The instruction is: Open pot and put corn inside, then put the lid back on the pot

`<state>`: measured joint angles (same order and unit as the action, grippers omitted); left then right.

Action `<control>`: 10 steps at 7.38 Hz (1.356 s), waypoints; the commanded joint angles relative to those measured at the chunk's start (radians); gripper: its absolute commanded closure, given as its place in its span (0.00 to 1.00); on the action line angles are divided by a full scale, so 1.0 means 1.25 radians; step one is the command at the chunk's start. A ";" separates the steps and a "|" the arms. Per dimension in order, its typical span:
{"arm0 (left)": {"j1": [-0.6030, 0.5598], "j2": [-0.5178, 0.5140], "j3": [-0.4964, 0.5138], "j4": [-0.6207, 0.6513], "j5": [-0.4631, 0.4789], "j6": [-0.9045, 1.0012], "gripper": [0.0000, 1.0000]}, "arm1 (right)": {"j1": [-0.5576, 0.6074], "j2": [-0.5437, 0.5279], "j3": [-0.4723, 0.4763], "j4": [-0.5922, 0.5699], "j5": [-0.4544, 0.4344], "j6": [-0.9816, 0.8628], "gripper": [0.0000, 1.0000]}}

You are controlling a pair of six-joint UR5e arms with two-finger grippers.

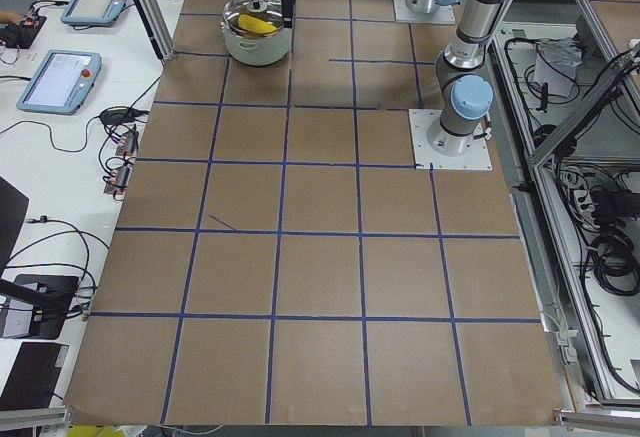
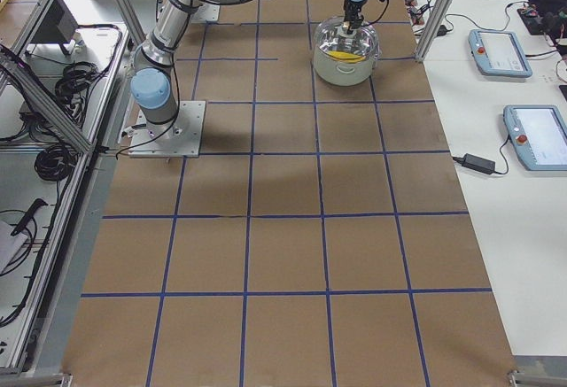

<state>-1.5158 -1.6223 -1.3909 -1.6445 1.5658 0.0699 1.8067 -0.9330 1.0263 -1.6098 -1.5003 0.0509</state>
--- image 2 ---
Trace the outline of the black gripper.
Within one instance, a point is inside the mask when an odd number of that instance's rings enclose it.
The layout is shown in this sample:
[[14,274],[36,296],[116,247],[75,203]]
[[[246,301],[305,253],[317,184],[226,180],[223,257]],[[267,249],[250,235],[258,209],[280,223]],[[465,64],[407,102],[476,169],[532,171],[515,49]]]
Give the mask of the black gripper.
[[361,14],[362,8],[366,0],[354,1],[344,0],[343,9],[345,12],[344,30],[352,32],[351,24],[354,24],[354,29],[360,28],[364,22],[364,16]]

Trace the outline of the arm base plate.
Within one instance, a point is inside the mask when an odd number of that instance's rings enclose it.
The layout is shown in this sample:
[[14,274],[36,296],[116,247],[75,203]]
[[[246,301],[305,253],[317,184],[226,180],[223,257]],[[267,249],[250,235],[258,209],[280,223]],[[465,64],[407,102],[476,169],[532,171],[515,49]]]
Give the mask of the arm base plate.
[[196,2],[191,6],[193,13],[190,15],[191,24],[216,23],[220,17],[221,7],[218,4]]
[[131,158],[197,158],[200,152],[206,101],[182,101],[173,126],[153,125],[142,110],[137,123],[144,127],[132,133],[127,154]]

